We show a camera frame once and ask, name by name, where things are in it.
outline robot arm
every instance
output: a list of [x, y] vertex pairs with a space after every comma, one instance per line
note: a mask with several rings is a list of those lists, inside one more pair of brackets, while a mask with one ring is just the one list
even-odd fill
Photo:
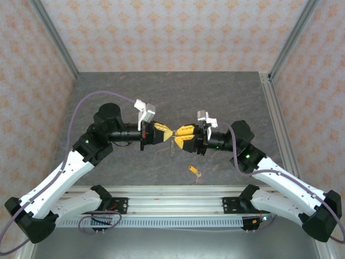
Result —
[[[211, 132], [211, 128], [216, 127], [217, 123], [213, 121], [214, 119], [209, 119], [205, 111], [198, 112], [198, 120], [201, 122], [200, 125], [185, 125], [176, 131], [175, 142], [181, 149], [200, 155], [204, 155], [208, 148], [233, 151], [230, 130], [226, 133]], [[257, 186], [249, 185], [239, 197], [241, 208], [244, 211], [253, 208], [258, 211], [264, 210], [285, 217], [302, 226], [311, 237], [327, 242], [337, 222], [315, 197], [319, 197], [329, 205], [340, 218], [342, 216], [341, 198], [338, 193], [333, 190], [325, 193], [278, 166], [264, 152], [250, 143], [254, 134], [245, 121], [235, 121], [231, 128], [236, 136], [236, 157], [240, 171], [267, 183], [285, 196], [279, 197], [260, 190]], [[310, 195], [297, 183], [314, 194]]]
[[[110, 207], [111, 195], [101, 186], [94, 186], [86, 193], [62, 202], [58, 200], [78, 179], [113, 151], [113, 142], [139, 141], [140, 150], [144, 150], [145, 145], [155, 145], [171, 137], [173, 132], [167, 126], [152, 121], [154, 106], [137, 100], [136, 104], [138, 103], [140, 105], [136, 107], [139, 109], [140, 127], [138, 124], [124, 124], [118, 105], [102, 105], [94, 115], [94, 123], [73, 145], [63, 171], [61, 163], [35, 189], [20, 199], [12, 197], [7, 200], [5, 207], [12, 216], [25, 204], [30, 203], [17, 216], [15, 222], [32, 243], [47, 238], [55, 226], [66, 219]], [[56, 176], [56, 181], [32, 201]]]

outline wire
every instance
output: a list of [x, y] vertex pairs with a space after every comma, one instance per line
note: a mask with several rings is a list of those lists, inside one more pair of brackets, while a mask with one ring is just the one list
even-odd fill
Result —
[[115, 209], [117, 206], [118, 206], [118, 204], [117, 204], [117, 203], [114, 203], [114, 205], [112, 205], [112, 206], [110, 207], [110, 210]]
[[337, 243], [340, 244], [345, 244], [345, 228], [344, 225], [341, 223], [340, 219], [338, 218], [338, 216], [335, 214], [335, 212], [331, 209], [331, 207], [324, 202], [323, 199], [321, 199], [320, 197], [318, 197], [315, 193], [313, 193], [310, 189], [308, 189], [307, 187], [305, 187], [303, 184], [301, 184], [299, 181], [297, 181], [296, 179], [294, 179], [293, 177], [291, 177], [290, 175], [287, 175], [283, 172], [277, 171], [277, 170], [273, 170], [273, 169], [263, 169], [263, 170], [257, 170], [253, 173], [242, 173], [241, 170], [238, 167], [238, 161], [237, 161], [237, 150], [236, 150], [236, 136], [235, 136], [235, 132], [233, 131], [232, 127], [224, 122], [218, 122], [219, 125], [224, 125], [226, 127], [228, 127], [230, 133], [231, 133], [231, 138], [232, 138], [232, 153], [233, 153], [233, 164], [235, 166], [235, 169], [238, 173], [240, 173], [243, 176], [253, 176], [256, 174], [261, 174], [261, 173], [275, 173], [275, 174], [280, 174], [281, 176], [289, 179], [290, 181], [292, 181], [294, 184], [298, 185], [299, 187], [301, 187], [303, 190], [305, 190], [308, 194], [310, 194], [311, 196], [315, 197], [315, 199], [317, 199], [319, 202], [321, 202], [322, 205], [325, 206], [325, 208], [331, 213], [331, 215], [333, 216], [333, 218], [335, 219], [335, 221], [337, 222], [337, 224], [339, 225], [341, 232], [343, 234], [343, 240], [339, 240], [333, 236], [331, 236], [330, 238], [332, 240], [334, 240]]
[[277, 219], [277, 217], [278, 217], [278, 216], [275, 216], [275, 217], [270, 221], [270, 223], [267, 224], [266, 226], [264, 226], [264, 227], [262, 227], [262, 228], [259, 228], [259, 229], [257, 229], [257, 230], [250, 230], [250, 231], [253, 231], [253, 232], [255, 233], [255, 232], [257, 232], [257, 231], [261, 231], [261, 230], [263, 230], [263, 229], [269, 228], [269, 227], [272, 226], [272, 224], [275, 222], [275, 220]]
[[220, 229], [216, 229], [216, 230], [210, 230], [210, 229], [193, 229], [193, 228], [160, 228], [160, 227], [155, 227], [153, 229], [167, 229], [167, 230], [179, 230], [179, 231], [198, 231], [198, 232], [208, 232], [208, 233], [222, 233], [222, 232], [230, 232], [230, 231], [239, 231], [241, 230], [241, 232], [243, 231], [242, 229], [224, 229], [224, 230], [220, 230]]
[[126, 145], [119, 145], [115, 142], [112, 142], [114, 145], [118, 146], [118, 147], [128, 147], [129, 145], [131, 145], [133, 142], [128, 142]]
[[[86, 100], [88, 99], [89, 97], [91, 96], [95, 96], [97, 94], [110, 94], [112, 96], [117, 96], [117, 97], [120, 97], [124, 100], [127, 100], [131, 103], [135, 103], [135, 100], [132, 100], [128, 97], [125, 97], [121, 94], [118, 94], [118, 93], [115, 93], [115, 92], [111, 92], [111, 91], [105, 91], [105, 90], [101, 90], [101, 91], [95, 91], [95, 92], [92, 92], [92, 93], [89, 93], [88, 95], [86, 95], [84, 98], [82, 98], [79, 103], [77, 104], [76, 108], [74, 109], [74, 112], [72, 114], [72, 118], [71, 118], [71, 121], [70, 121], [70, 124], [68, 126], [68, 133], [67, 133], [67, 143], [66, 143], [66, 149], [65, 149], [65, 156], [64, 156], [64, 159], [63, 159], [63, 163], [61, 165], [61, 169], [60, 171], [55, 175], [55, 177], [43, 188], [41, 189], [39, 192], [37, 192], [37, 194], [35, 194], [32, 198], [30, 198], [28, 200], [28, 202], [26, 202], [23, 206], [21, 206], [17, 212], [12, 216], [12, 218], [9, 220], [9, 222], [5, 225], [5, 227], [3, 228], [3, 230], [1, 231], [1, 234], [0, 234], [0, 245], [1, 245], [1, 242], [2, 240], [4, 239], [4, 236], [7, 232], [7, 230], [9, 229], [9, 227], [12, 225], [12, 223], [15, 221], [15, 219], [17, 218], [17, 216], [31, 203], [33, 203], [35, 201], [35, 199], [40, 196], [43, 192], [45, 192], [49, 187], [51, 187], [53, 185], [53, 183], [55, 183], [55, 181], [60, 177], [61, 173], [64, 171], [65, 169], [65, 166], [66, 166], [66, 163], [67, 163], [67, 158], [68, 158], [68, 154], [70, 152], [70, 143], [71, 143], [71, 132], [72, 132], [72, 125], [73, 125], [73, 122], [74, 122], [74, 119], [75, 119], [75, 115], [77, 114], [77, 111], [79, 109], [79, 107], [81, 106], [81, 104]], [[27, 244], [29, 242], [29, 239], [25, 240], [23, 243], [21, 243], [19, 246], [13, 248], [12, 250], [10, 251], [7, 251], [7, 252], [1, 252], [0, 251], [0, 256], [6, 256], [6, 255], [9, 255], [9, 254], [12, 254], [13, 252], [17, 251], [19, 248], [21, 248], [22, 246], [24, 246], [25, 244]]]
[[[114, 210], [93, 210], [93, 211], [91, 211], [91, 212], [87, 212], [87, 213], [91, 213], [91, 214], [116, 214], [116, 215], [119, 215], [119, 219], [118, 219], [118, 221], [115, 223], [115, 224], [113, 224], [111, 227], [109, 227], [109, 228], [106, 228], [106, 229], [104, 229], [103, 230], [103, 232], [107, 232], [107, 231], [110, 231], [110, 230], [112, 230], [113, 228], [115, 228], [119, 223], [120, 223], [120, 221], [122, 220], [122, 215], [121, 215], [121, 213], [119, 213], [119, 212], [116, 212], [116, 211], [114, 211]], [[102, 220], [108, 220], [109, 218], [108, 217], [101, 217], [101, 216], [95, 216], [95, 215], [87, 215], [87, 216], [84, 216], [84, 217], [82, 217], [81, 218], [81, 220], [79, 221], [79, 223], [78, 223], [78, 229], [79, 229], [79, 231], [80, 232], [82, 232], [83, 234], [85, 234], [85, 235], [89, 235], [89, 236], [92, 236], [92, 235], [97, 235], [98, 234], [98, 231], [96, 231], [96, 232], [87, 232], [87, 231], [84, 231], [82, 228], [81, 228], [81, 222], [84, 220], [84, 219], [87, 219], [87, 218], [96, 218], [96, 219], [102, 219]]]

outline purple cable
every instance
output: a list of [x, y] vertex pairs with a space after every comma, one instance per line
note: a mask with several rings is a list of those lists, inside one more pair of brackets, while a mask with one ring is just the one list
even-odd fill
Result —
[[282, 175], [283, 177], [289, 179], [290, 181], [292, 181], [293, 183], [295, 183], [296, 185], [298, 185], [299, 187], [301, 187], [303, 190], [305, 190], [308, 194], [310, 194], [311, 196], [315, 195], [315, 198], [321, 202], [322, 205], [325, 206], [325, 208], [331, 213], [331, 215], [333, 216], [333, 218], [335, 219], [335, 221], [337, 222], [337, 224], [339, 225], [340, 229], [341, 229], [341, 232], [343, 234], [343, 240], [339, 240], [335, 237], [330, 237], [332, 240], [334, 240], [335, 242], [337, 243], [340, 243], [340, 244], [345, 244], [345, 228], [344, 228], [344, 225], [341, 223], [340, 219], [337, 217], [337, 215], [335, 214], [335, 212], [330, 208], [330, 206], [325, 203], [320, 197], [318, 197], [315, 193], [313, 193], [311, 190], [309, 190], [307, 187], [305, 187], [304, 185], [302, 185], [299, 181], [295, 180], [294, 178], [292, 178], [291, 176], [287, 175], [287, 174], [284, 174], [280, 171], [276, 171], [276, 170], [273, 170], [273, 169], [263, 169], [263, 170], [258, 170], [258, 171], [255, 171], [253, 173], [250, 173], [250, 174], [244, 174], [241, 172], [241, 170], [239, 169], [238, 167], [238, 161], [237, 161], [237, 151], [236, 151], [236, 137], [235, 137], [235, 133], [232, 129], [232, 127], [227, 124], [227, 123], [224, 123], [224, 122], [218, 122], [219, 125], [224, 125], [226, 127], [228, 127], [230, 133], [231, 133], [231, 138], [232, 138], [232, 153], [233, 153], [233, 164], [235, 166], [235, 169], [237, 172], [239, 172], [241, 175], [243, 176], [253, 176], [253, 175], [256, 175], [256, 174], [260, 174], [260, 173], [275, 173], [275, 174], [279, 174]]
[[[68, 133], [67, 133], [67, 144], [66, 144], [66, 151], [65, 151], [65, 157], [64, 157], [64, 160], [63, 160], [63, 163], [61, 165], [61, 169], [60, 171], [56, 174], [56, 176], [42, 189], [40, 190], [37, 194], [35, 194], [31, 199], [29, 199], [29, 201], [27, 203], [25, 203], [23, 206], [21, 206], [21, 208], [19, 210], [17, 210], [17, 212], [13, 215], [13, 217], [9, 220], [9, 222], [6, 224], [6, 226], [4, 227], [4, 229], [1, 231], [1, 234], [0, 234], [0, 244], [2, 242], [2, 239], [4, 238], [7, 230], [9, 229], [9, 227], [11, 226], [11, 224], [15, 221], [15, 219], [17, 218], [17, 216], [29, 205], [31, 204], [38, 196], [40, 196], [43, 192], [45, 192], [49, 187], [51, 187], [53, 185], [53, 183], [57, 180], [57, 178], [59, 178], [59, 176], [61, 175], [61, 173], [64, 171], [65, 169], [65, 166], [66, 166], [66, 163], [67, 163], [67, 158], [68, 158], [68, 154], [70, 152], [70, 141], [71, 141], [71, 132], [72, 132], [72, 125], [73, 125], [73, 122], [74, 122], [74, 118], [75, 118], [75, 115], [79, 109], [79, 107], [81, 106], [81, 104], [89, 97], [91, 96], [95, 96], [97, 94], [110, 94], [110, 95], [113, 95], [113, 96], [117, 96], [117, 97], [120, 97], [124, 100], [127, 100], [127, 101], [130, 101], [131, 103], [135, 103], [135, 100], [132, 100], [128, 97], [125, 97], [121, 94], [118, 94], [118, 93], [115, 93], [115, 92], [111, 92], [111, 91], [105, 91], [105, 90], [101, 90], [101, 91], [95, 91], [95, 92], [92, 92], [92, 93], [89, 93], [87, 96], [85, 96], [84, 98], [82, 98], [78, 105], [76, 106], [74, 112], [73, 112], [73, 115], [72, 115], [72, 118], [71, 118], [71, 121], [70, 121], [70, 125], [68, 126]], [[13, 252], [17, 251], [19, 248], [21, 248], [22, 246], [24, 246], [26, 243], [29, 242], [29, 239], [25, 240], [23, 243], [21, 243], [19, 246], [17, 246], [16, 248], [13, 248], [12, 250], [8, 251], [8, 252], [1, 252], [0, 251], [0, 256], [6, 256], [6, 255], [9, 255], [9, 254], [12, 254]]]
[[[93, 210], [93, 211], [87, 212], [87, 213], [92, 213], [92, 214], [116, 214], [116, 215], [119, 215], [119, 216], [120, 216], [119, 220], [118, 220], [115, 224], [113, 224], [111, 227], [106, 228], [106, 229], [104, 230], [104, 232], [107, 232], [107, 231], [109, 231], [109, 230], [112, 230], [112, 229], [115, 228], [115, 227], [120, 223], [120, 221], [122, 220], [122, 215], [121, 215], [121, 213], [115, 212], [115, 211], [113, 211], [113, 210]], [[103, 220], [108, 220], [108, 219], [109, 219], [108, 217], [100, 217], [100, 216], [94, 216], [94, 215], [87, 215], [87, 216], [85, 216], [85, 217], [82, 217], [81, 220], [80, 220], [79, 223], [78, 223], [78, 229], [79, 229], [79, 231], [82, 232], [83, 234], [89, 235], [89, 236], [91, 236], [91, 235], [96, 235], [97, 232], [87, 232], [87, 231], [84, 231], [84, 230], [81, 228], [81, 226], [80, 226], [80, 225], [81, 225], [81, 222], [82, 222], [84, 219], [87, 219], [87, 218], [89, 218], [89, 217], [91, 217], [91, 218], [93, 218], [93, 219], [103, 219]]]

